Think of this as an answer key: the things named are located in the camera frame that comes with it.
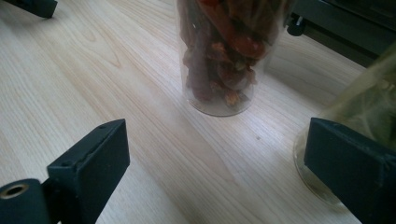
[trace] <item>wood grain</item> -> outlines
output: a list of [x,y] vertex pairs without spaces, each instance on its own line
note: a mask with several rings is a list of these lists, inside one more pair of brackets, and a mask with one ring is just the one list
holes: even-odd
[[184,100],[172,0],[59,1],[43,20],[0,1],[0,186],[125,118],[131,166],[97,223],[359,223],[298,176],[296,135],[363,68],[282,35],[253,105]]

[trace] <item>black plastic part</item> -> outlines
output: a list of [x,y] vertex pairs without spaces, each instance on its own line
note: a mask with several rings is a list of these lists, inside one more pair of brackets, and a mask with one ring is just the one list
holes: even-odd
[[396,223],[396,153],[325,119],[311,119],[305,165],[362,223]]
[[125,120],[103,124],[48,167],[62,193],[63,224],[95,223],[129,166]]
[[396,41],[396,27],[389,29],[322,0],[298,0],[292,17],[304,18],[305,35],[366,67]]
[[58,2],[53,0],[5,0],[42,18],[51,18]]
[[287,31],[290,35],[300,36],[304,33],[304,29],[305,29],[305,21],[304,20],[299,21],[298,18],[295,18],[290,21]]
[[0,223],[50,224],[43,190],[36,179],[23,179],[0,188]]
[[50,164],[42,185],[24,179],[0,188],[0,223],[95,223],[129,163],[125,120],[103,124]]

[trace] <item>clear glass jar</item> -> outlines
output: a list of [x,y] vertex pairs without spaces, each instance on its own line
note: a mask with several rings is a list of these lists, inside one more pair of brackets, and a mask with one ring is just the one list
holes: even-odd
[[183,92],[195,108],[212,116],[248,108],[291,2],[177,0]]
[[[396,151],[396,43],[319,115]],[[308,129],[297,137],[294,161],[305,184],[325,203],[343,207],[332,191],[304,165]]]

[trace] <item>glass jar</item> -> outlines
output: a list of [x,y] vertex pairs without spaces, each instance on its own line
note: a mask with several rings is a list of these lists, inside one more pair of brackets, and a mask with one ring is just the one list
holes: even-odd
[[[363,72],[319,118],[346,125],[389,150],[396,151],[396,43]],[[340,200],[304,165],[306,128],[294,146],[294,161],[305,184],[324,202]]]
[[290,12],[290,0],[177,0],[183,93],[212,116],[251,104]]

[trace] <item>black clamp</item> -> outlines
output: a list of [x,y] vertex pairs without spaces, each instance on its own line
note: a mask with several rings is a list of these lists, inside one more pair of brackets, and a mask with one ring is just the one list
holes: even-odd
[[0,188],[0,220],[95,223],[129,164],[125,120],[100,125],[47,167],[43,184],[23,179]]
[[390,148],[313,118],[304,162],[362,223],[396,223],[396,152]]

